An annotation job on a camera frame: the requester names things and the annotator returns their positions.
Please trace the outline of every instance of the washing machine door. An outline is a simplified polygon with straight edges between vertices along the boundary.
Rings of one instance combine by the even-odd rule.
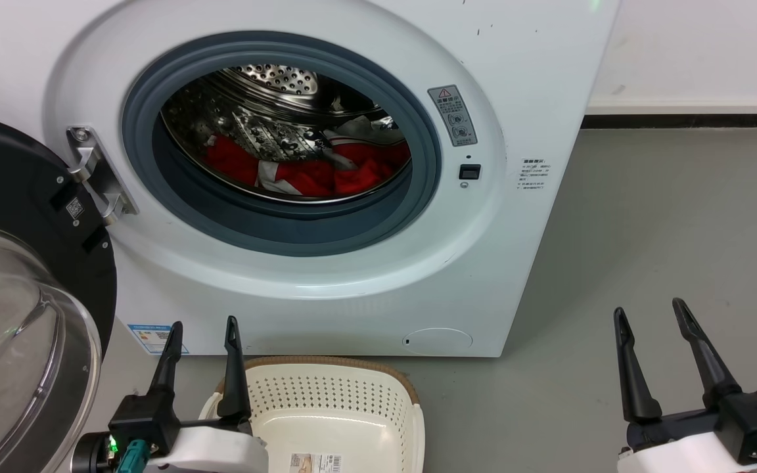
[[[0,124],[0,471],[52,471],[72,448],[97,389],[115,278],[87,189]]]

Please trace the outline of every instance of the perforated basket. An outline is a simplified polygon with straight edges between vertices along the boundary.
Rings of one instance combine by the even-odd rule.
[[[270,473],[298,471],[307,454],[338,457],[330,473],[423,471],[423,411],[399,371],[319,356],[261,357],[247,361],[246,371],[250,424],[267,442]],[[201,419],[217,416],[222,392],[223,383]]]

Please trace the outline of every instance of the laundry basket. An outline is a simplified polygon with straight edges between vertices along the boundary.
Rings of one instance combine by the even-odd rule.
[[[424,419],[402,373],[342,357],[248,360],[253,434],[270,473],[421,473]],[[201,419],[217,417],[223,382]]]

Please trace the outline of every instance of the metal hinge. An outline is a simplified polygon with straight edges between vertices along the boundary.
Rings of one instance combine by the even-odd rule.
[[[69,168],[69,174],[75,182],[86,185],[104,224],[114,224],[122,214],[138,214],[139,210],[103,152],[95,131],[88,126],[70,126],[66,129],[66,140],[78,160],[78,165]]]

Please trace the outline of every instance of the stainless steel drum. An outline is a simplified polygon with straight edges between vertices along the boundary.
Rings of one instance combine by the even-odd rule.
[[[255,158],[271,161],[325,159],[330,148],[325,129],[366,116],[377,128],[394,128],[393,119],[371,99],[331,78],[297,67],[253,64],[213,72],[174,93],[160,112],[168,134],[197,167],[241,192],[295,204],[353,200],[375,192],[394,176],[367,191],[311,197],[246,185],[205,161],[213,135],[231,138]]]

